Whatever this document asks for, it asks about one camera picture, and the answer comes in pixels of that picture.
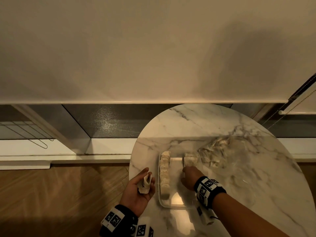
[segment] person's left hand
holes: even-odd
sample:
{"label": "person's left hand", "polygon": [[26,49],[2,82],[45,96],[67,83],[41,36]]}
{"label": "person's left hand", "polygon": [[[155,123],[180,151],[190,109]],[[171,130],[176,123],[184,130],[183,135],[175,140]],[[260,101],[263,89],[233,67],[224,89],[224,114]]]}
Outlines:
{"label": "person's left hand", "polygon": [[143,169],[137,176],[128,182],[119,202],[121,205],[124,205],[133,211],[137,217],[139,217],[144,212],[149,200],[156,192],[154,177],[151,179],[150,190],[148,194],[140,194],[137,191],[137,183],[147,174],[152,175],[151,172],[147,173],[148,170],[148,167]]}

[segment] herringbone wood floor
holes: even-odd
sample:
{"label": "herringbone wood floor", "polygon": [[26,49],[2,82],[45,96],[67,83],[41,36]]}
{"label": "herringbone wood floor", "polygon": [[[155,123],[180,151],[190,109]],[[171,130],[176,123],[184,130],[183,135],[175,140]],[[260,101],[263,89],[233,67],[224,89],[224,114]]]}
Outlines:
{"label": "herringbone wood floor", "polygon": [[0,236],[98,236],[128,164],[0,171]]}

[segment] marble tabletop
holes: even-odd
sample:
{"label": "marble tabletop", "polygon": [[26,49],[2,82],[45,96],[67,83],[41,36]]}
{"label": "marble tabletop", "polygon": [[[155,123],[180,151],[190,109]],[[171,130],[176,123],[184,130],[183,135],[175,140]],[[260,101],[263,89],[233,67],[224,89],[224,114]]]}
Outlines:
{"label": "marble tabletop", "polygon": [[[242,160],[242,171],[228,168],[225,174],[218,174],[206,168],[208,175],[218,179],[228,194],[289,236],[316,236],[313,197],[290,153],[260,124],[226,107],[184,104],[157,115],[135,143],[129,178],[149,167],[157,179],[159,153],[179,148],[197,150],[219,136],[240,141],[237,146],[241,147],[233,155]],[[234,181],[237,175],[248,178],[246,186]],[[195,209],[162,207],[158,193],[143,216],[151,217],[155,236],[229,236],[220,221],[202,225]]]}

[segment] hand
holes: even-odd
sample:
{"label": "hand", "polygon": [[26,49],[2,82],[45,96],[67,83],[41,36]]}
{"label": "hand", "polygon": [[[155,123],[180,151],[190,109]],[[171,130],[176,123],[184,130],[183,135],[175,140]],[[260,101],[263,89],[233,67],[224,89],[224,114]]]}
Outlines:
{"label": "hand", "polygon": [[148,167],[143,169],[137,176],[128,182],[119,202],[121,205],[124,205],[133,211],[137,217],[139,217],[144,212],[149,200],[156,192],[154,177],[151,179],[150,190],[148,194],[140,194],[137,191],[137,183],[147,174],[152,175],[152,172],[147,173],[148,170]]}
{"label": "hand", "polygon": [[181,179],[183,185],[190,191],[194,191],[194,185],[198,179],[203,175],[195,166],[186,166],[182,170],[185,173],[185,177]]}

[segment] black wristband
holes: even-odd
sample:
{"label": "black wristband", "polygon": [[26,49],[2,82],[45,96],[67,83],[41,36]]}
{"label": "black wristband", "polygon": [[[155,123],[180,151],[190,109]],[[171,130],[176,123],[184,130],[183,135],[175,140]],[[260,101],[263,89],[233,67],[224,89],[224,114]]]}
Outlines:
{"label": "black wristband", "polygon": [[118,204],[101,222],[99,235],[101,237],[129,236],[135,231],[133,225],[137,225],[137,222],[137,216],[129,208]]}
{"label": "black wristband", "polygon": [[215,179],[209,179],[202,176],[194,185],[194,190],[197,193],[197,199],[207,209],[212,208],[212,202],[219,193],[226,193],[222,185]]}

